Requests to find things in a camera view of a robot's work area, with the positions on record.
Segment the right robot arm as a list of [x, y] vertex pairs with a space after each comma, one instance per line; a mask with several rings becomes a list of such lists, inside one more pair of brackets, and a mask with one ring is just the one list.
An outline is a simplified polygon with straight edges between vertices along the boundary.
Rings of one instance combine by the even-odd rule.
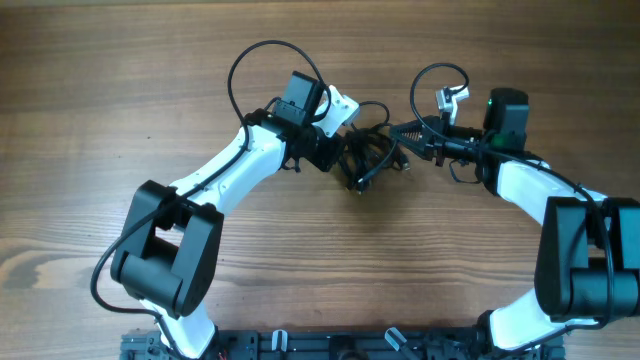
[[467, 95], [463, 87], [439, 91], [438, 114], [395, 125], [390, 136], [437, 165], [475, 165], [476, 183], [542, 227], [532, 289], [485, 317], [488, 351], [523, 353], [571, 330], [638, 316], [638, 201], [590, 191], [526, 151], [525, 92], [492, 90], [480, 129], [455, 123]]

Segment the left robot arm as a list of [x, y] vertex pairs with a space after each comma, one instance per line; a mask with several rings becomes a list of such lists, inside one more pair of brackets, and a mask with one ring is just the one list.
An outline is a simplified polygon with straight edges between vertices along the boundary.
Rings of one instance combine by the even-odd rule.
[[235, 139], [194, 173], [135, 192], [110, 275], [159, 315], [160, 340], [173, 356], [198, 359], [217, 328], [203, 303], [214, 278], [225, 218], [261, 181], [290, 160], [326, 172], [335, 163], [341, 126], [359, 105], [334, 87], [293, 72], [271, 110], [244, 117]]

